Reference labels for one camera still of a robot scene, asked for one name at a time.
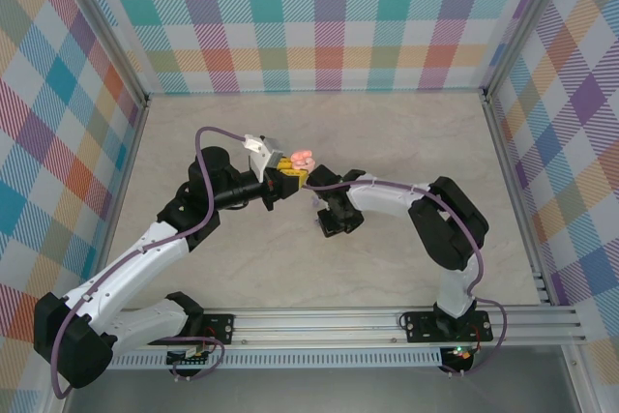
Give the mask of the thin aluminium back rail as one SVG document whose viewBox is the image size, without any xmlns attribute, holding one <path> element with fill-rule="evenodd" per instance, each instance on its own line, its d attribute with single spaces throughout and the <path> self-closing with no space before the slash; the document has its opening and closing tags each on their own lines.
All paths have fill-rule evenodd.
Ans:
<svg viewBox="0 0 619 413">
<path fill-rule="evenodd" d="M 377 88 L 377 89 L 326 89 L 326 90 L 315 90 L 315 89 L 293 89 L 293 90 L 244 90 L 244 91 L 226 91 L 226 92 L 193 92 L 193 93 L 163 93 L 163 92 L 151 92 L 146 94 L 146 98 L 148 100 L 153 100 L 154 98 L 192 98 L 192 97 L 236 97 L 236 96 L 253 96 L 253 95 L 273 95 L 273 96 L 283 96 L 283 95 L 336 95 L 336 94 L 439 94 L 439 93 L 447 93 L 447 94 L 484 94 L 485 88 L 464 88 L 464 87 L 451 87 L 451 88 L 421 88 L 421 89 L 413 89 L 413 88 L 397 88 L 397 89 L 388 89 L 388 88 Z"/>
</svg>

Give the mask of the aluminium mounting rail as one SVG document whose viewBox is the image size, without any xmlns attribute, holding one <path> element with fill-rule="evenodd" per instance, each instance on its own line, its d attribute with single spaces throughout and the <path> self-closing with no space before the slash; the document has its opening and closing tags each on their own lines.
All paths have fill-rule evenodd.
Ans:
<svg viewBox="0 0 619 413">
<path fill-rule="evenodd" d="M 358 348 L 405 346 L 406 308 L 233 309 L 230 347 Z M 505 346 L 579 345 L 584 327 L 571 307 L 507 306 Z"/>
</svg>

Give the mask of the aluminium side rail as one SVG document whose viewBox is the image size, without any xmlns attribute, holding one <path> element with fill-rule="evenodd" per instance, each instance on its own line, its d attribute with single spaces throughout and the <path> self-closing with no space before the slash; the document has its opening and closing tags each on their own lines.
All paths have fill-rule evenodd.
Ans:
<svg viewBox="0 0 619 413">
<path fill-rule="evenodd" d="M 119 184 L 118 192 L 114 198 L 112 203 L 112 209 L 110 213 L 110 218 L 108 225 L 105 230 L 105 235 L 103 237 L 102 248 L 97 256 L 97 260 L 94 262 L 93 268 L 91 269 L 89 277 L 94 277 L 98 272 L 100 272 L 106 265 L 107 259 L 110 254 L 111 246 L 113 243 L 113 238 L 115 235 L 115 231 L 118 225 L 118 221 L 120 219 L 120 215 L 122 212 L 123 203 L 126 197 L 127 189 L 131 180 L 133 167 L 135 163 L 135 159 L 137 156 L 137 152 L 139 150 L 139 145 L 144 133 L 144 129 L 146 126 L 149 110 L 150 110 L 151 101 L 147 99 L 140 110 L 138 111 L 138 118 L 136 121 L 135 132 L 133 135 L 132 144 L 130 146 L 130 150 L 126 157 L 125 165 L 122 171 L 122 178 Z"/>
<path fill-rule="evenodd" d="M 516 171 L 510 161 L 507 142 L 499 127 L 498 119 L 494 113 L 494 108 L 490 99 L 484 93 L 481 93 L 480 101 L 494 150 L 505 181 L 508 196 L 514 210 L 522 243 L 530 263 L 533 281 L 538 290 L 539 300 L 542 305 L 554 306 L 556 304 L 554 291 L 547 283 L 545 264 L 534 235 L 532 223 L 528 218 L 525 209 Z"/>
</svg>

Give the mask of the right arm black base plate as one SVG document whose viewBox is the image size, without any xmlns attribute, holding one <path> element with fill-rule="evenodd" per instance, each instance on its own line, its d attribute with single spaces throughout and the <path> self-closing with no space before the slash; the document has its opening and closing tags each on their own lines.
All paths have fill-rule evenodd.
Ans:
<svg viewBox="0 0 619 413">
<path fill-rule="evenodd" d="M 404 313 L 402 324 L 409 343 L 489 342 L 493 333 L 488 313 L 473 310 L 461 318 L 438 315 L 434 311 Z"/>
</svg>

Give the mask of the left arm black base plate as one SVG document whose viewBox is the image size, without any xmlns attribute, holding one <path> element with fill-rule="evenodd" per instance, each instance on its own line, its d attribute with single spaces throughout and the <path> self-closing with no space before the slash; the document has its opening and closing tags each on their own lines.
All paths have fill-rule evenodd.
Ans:
<svg viewBox="0 0 619 413">
<path fill-rule="evenodd" d="M 235 315 L 232 313 L 204 313 L 198 329 L 202 337 L 217 339 L 224 345 L 232 342 Z"/>
</svg>

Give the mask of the short aluminium frame post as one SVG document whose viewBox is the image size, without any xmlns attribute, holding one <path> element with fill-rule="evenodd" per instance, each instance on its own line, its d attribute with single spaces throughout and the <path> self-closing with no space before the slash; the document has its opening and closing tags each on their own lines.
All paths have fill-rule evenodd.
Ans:
<svg viewBox="0 0 619 413">
<path fill-rule="evenodd" d="M 42 397 L 42 405 L 39 413 L 63 413 L 67 406 L 69 398 L 59 399 L 55 396 L 53 389 L 49 388 L 47 393 Z"/>
<path fill-rule="evenodd" d="M 603 413 L 595 390 L 586 346 L 564 344 L 561 349 L 580 412 Z"/>
</svg>

